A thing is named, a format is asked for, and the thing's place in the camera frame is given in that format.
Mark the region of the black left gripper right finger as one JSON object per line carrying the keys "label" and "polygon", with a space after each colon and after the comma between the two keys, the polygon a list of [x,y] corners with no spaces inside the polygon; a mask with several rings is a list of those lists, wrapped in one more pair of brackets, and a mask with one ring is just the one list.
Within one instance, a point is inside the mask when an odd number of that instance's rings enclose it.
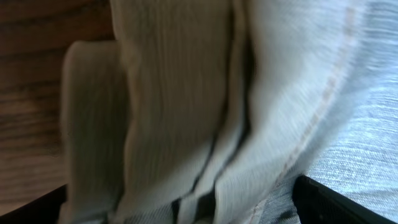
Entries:
{"label": "black left gripper right finger", "polygon": [[296,179],[292,200],[301,224],[396,224],[305,175]]}

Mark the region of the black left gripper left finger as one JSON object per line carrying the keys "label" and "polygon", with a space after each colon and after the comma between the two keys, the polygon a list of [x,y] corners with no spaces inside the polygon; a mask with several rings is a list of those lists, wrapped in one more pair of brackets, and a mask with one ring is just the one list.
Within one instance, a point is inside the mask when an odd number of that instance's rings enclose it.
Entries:
{"label": "black left gripper left finger", "polygon": [[66,201],[67,186],[63,185],[36,200],[1,215],[1,224],[56,224],[60,207]]}

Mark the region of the light blue denim shorts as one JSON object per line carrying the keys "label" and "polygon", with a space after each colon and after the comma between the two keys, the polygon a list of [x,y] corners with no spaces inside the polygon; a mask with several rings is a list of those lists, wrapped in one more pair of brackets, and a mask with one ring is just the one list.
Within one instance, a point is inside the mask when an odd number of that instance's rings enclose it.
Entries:
{"label": "light blue denim shorts", "polygon": [[309,176],[397,220],[397,2],[111,2],[65,56],[60,223],[298,223]]}

